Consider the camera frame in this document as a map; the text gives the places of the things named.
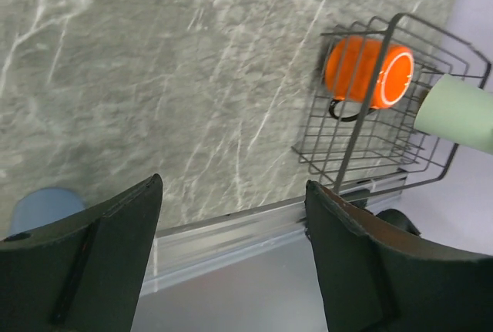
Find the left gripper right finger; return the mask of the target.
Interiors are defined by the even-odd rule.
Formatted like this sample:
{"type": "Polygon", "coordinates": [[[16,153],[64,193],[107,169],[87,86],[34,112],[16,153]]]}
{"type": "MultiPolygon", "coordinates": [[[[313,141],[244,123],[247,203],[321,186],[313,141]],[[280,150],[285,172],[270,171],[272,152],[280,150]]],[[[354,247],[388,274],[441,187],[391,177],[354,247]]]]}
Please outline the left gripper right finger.
{"type": "Polygon", "coordinates": [[[331,331],[490,331],[492,258],[426,240],[314,181],[307,236],[331,331]]]}

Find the pale green plastic cup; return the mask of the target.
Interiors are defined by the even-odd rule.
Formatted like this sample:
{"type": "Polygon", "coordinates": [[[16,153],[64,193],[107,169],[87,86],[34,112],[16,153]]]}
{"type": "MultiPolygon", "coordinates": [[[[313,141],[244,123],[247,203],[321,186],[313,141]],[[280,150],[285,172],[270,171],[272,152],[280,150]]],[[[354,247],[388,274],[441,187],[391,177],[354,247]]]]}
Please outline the pale green plastic cup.
{"type": "Polygon", "coordinates": [[[491,93],[445,74],[424,98],[414,128],[492,154],[492,113],[491,93]]]}

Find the aluminium mounting rail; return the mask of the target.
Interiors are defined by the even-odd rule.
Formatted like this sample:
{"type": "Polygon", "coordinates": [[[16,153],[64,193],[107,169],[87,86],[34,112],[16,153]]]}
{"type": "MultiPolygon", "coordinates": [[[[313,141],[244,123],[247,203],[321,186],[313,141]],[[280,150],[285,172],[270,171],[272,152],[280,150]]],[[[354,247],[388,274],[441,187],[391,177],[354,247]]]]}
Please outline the aluminium mounting rail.
{"type": "Polygon", "coordinates": [[[158,230],[140,294],[213,272],[297,240],[305,230],[304,196],[158,230]]]}

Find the beige plastic cup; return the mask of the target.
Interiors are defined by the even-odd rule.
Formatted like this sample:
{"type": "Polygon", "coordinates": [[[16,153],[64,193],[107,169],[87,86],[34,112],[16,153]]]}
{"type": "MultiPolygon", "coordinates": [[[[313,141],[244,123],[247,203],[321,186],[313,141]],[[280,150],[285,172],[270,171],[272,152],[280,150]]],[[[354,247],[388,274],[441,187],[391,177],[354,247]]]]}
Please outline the beige plastic cup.
{"type": "Polygon", "coordinates": [[[423,102],[425,101],[426,97],[428,95],[428,91],[424,90],[421,92],[418,96],[418,105],[422,106],[423,102]]]}

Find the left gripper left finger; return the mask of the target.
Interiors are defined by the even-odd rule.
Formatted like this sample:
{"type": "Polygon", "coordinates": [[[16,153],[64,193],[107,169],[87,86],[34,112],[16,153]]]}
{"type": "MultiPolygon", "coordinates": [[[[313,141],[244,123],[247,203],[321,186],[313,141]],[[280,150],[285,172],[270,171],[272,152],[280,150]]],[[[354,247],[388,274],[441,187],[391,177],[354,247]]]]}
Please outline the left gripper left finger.
{"type": "Polygon", "coordinates": [[[129,331],[163,199],[158,174],[1,241],[3,331],[129,331]]]}

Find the blue plastic cup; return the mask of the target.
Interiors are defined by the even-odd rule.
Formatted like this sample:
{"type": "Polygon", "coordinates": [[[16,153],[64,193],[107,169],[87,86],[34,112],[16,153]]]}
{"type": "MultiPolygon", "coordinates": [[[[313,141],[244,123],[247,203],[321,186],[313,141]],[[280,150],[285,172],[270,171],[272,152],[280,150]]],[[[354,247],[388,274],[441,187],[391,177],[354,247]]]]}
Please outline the blue plastic cup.
{"type": "Polygon", "coordinates": [[[38,189],[16,203],[8,235],[13,236],[54,223],[84,209],[85,204],[80,195],[70,189],[38,189]]]}

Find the orange mug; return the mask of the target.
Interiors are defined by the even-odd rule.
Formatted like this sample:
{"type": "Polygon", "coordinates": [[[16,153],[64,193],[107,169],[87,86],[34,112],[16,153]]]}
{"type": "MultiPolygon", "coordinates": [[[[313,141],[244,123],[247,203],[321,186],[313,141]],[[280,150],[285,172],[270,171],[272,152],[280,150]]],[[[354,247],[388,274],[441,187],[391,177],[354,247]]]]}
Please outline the orange mug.
{"type": "Polygon", "coordinates": [[[358,115],[339,116],[336,106],[344,101],[362,103],[367,96],[373,74],[377,75],[369,113],[389,109],[406,93],[414,74],[414,56],[404,46],[391,43],[384,56],[383,64],[376,67],[382,41],[351,35],[339,41],[325,65],[324,83],[332,94],[328,107],[330,116],[341,122],[353,122],[358,115]]]}

